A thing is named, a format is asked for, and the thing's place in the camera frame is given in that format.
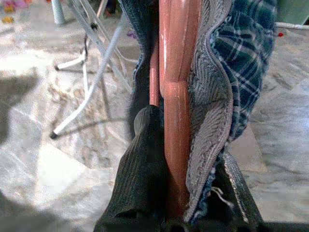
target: blue plaid fabric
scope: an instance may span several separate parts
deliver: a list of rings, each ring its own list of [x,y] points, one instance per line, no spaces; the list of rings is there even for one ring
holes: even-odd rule
[[[276,0],[234,0],[211,47],[230,80],[234,109],[229,141],[239,137],[260,96],[262,77],[274,46]]]

